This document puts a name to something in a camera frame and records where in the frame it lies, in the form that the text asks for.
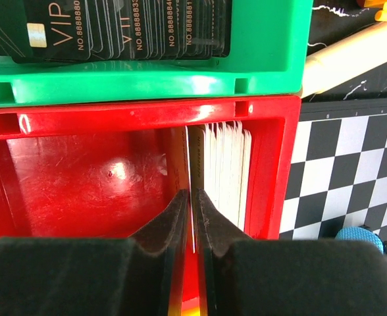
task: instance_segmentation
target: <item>blue object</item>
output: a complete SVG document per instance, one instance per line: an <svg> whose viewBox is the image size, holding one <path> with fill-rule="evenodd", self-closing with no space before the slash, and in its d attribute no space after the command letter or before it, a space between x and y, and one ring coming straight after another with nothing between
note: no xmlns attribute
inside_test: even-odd
<svg viewBox="0 0 387 316"><path fill-rule="evenodd" d="M378 235L362 227L345 227L338 232L336 239L370 242L374 244L381 253L384 253L384 244Z"/></svg>

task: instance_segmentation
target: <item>gold square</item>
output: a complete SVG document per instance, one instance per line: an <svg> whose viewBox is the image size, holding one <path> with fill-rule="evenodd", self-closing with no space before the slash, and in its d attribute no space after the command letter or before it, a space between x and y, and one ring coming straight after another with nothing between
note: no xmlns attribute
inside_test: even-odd
<svg viewBox="0 0 387 316"><path fill-rule="evenodd" d="M28 38L30 39L30 46L37 48L46 48L46 32L44 24L27 23Z"/></svg>

